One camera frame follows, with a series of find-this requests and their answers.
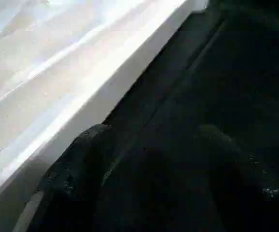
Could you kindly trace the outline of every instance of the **dark floor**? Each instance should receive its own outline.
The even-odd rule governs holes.
[[[98,230],[225,231],[193,139],[201,124],[279,176],[279,16],[226,9],[191,15],[105,121],[120,162],[101,191]]]

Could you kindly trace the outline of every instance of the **white surface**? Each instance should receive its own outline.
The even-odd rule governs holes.
[[[0,101],[90,31],[145,0],[11,0],[0,6]]]
[[[115,20],[59,50],[2,94],[0,231],[12,231],[44,172],[80,132],[106,118],[187,16],[206,4],[146,0],[111,11]]]

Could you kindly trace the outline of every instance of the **dark fabric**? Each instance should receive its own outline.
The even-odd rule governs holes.
[[[188,19],[106,120],[122,159],[101,190],[99,231],[224,231],[209,157],[193,140],[202,123],[242,141],[268,166],[278,159],[279,31],[231,13],[213,19],[214,31],[208,15],[198,16],[196,29],[196,17]],[[206,46],[197,43],[200,52],[189,50],[196,30],[213,30]]]

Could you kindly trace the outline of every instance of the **black carpet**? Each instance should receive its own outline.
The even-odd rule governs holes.
[[[190,16],[105,123],[120,162],[99,231],[225,231],[194,134],[216,125],[279,176],[279,30],[248,12]]]

